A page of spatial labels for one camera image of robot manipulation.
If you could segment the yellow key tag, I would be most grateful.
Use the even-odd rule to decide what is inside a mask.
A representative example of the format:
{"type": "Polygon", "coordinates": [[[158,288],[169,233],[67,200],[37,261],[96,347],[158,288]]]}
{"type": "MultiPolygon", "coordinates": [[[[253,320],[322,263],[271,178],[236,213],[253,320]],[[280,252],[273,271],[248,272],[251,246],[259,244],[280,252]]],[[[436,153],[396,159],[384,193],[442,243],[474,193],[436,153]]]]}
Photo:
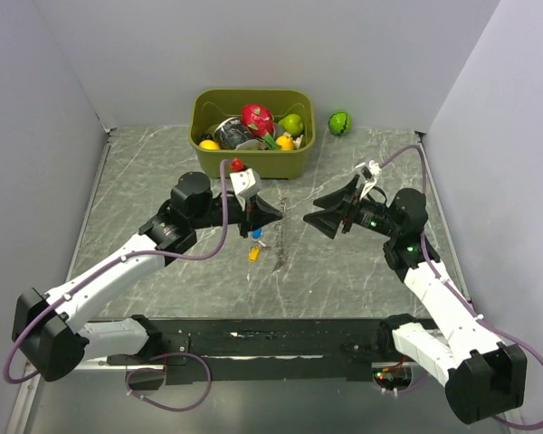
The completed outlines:
{"type": "Polygon", "coordinates": [[[256,262],[261,253],[261,249],[258,246],[252,246],[249,250],[248,260],[250,262],[256,262]]]}

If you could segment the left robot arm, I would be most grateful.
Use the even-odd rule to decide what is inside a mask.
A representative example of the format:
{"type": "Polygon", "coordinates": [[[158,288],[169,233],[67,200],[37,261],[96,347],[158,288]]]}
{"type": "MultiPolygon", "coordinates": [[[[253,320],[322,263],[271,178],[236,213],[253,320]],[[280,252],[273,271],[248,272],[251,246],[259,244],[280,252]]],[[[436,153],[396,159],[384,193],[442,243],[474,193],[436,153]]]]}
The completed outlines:
{"type": "Polygon", "coordinates": [[[57,288],[31,288],[17,300],[12,339],[47,382],[61,379],[90,359],[131,354],[155,361],[164,348],[161,332],[144,316],[92,322],[104,305],[146,275],[175,259],[190,259],[199,229],[237,225],[242,237],[281,219],[259,195],[252,169],[231,175],[232,190],[213,195],[207,175],[183,174],[170,197],[116,252],[57,288]]]}

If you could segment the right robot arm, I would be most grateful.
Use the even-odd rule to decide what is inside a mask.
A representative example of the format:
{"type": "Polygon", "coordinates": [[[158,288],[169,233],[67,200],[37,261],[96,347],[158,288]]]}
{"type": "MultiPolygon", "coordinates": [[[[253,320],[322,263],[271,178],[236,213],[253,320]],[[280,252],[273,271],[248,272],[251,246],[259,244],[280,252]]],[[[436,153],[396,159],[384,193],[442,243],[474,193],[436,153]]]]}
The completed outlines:
{"type": "Polygon", "coordinates": [[[453,293],[443,262],[424,236],[426,197],[414,188],[399,190],[391,203],[363,197],[354,176],[344,187],[314,201],[303,220],[329,238],[353,225],[386,236],[388,267],[421,301],[443,337],[437,339],[409,315],[381,324],[377,350],[387,360],[406,355],[444,388],[456,417],[471,424],[520,407],[527,357],[481,324],[460,293],[453,293]]]}

